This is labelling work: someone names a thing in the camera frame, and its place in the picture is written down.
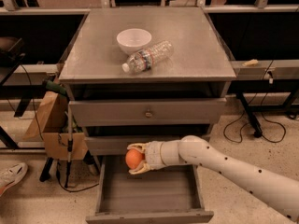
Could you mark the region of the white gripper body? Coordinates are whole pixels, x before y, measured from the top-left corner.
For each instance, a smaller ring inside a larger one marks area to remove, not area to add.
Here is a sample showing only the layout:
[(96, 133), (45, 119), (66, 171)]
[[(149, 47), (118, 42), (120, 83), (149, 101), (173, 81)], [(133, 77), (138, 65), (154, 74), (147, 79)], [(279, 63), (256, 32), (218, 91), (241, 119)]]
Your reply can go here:
[(163, 167), (161, 145), (161, 142), (153, 141), (145, 147), (145, 161), (149, 170), (159, 170)]

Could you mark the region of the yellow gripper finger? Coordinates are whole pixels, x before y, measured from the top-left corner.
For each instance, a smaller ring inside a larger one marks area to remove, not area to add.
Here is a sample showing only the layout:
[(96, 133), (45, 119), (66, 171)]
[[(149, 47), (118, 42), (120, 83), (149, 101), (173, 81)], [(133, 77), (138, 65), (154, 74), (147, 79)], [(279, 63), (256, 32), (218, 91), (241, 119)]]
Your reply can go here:
[(130, 144), (127, 149), (131, 150), (137, 150), (139, 153), (144, 154), (146, 152), (146, 148), (147, 148), (148, 144), (147, 143), (133, 143)]
[(150, 166), (146, 162), (141, 162), (135, 169), (130, 169), (130, 175), (140, 175), (148, 172), (150, 170)]

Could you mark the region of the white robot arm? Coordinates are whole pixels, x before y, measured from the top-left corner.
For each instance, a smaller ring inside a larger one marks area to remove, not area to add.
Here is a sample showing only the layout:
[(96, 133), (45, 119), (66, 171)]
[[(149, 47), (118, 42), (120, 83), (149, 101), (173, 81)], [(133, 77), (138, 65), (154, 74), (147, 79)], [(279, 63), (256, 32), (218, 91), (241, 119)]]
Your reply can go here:
[(289, 220), (299, 219), (298, 181), (229, 157), (200, 137), (188, 135), (174, 141), (134, 143), (127, 149), (142, 157), (129, 170), (132, 175), (169, 166), (202, 166), (221, 174)]

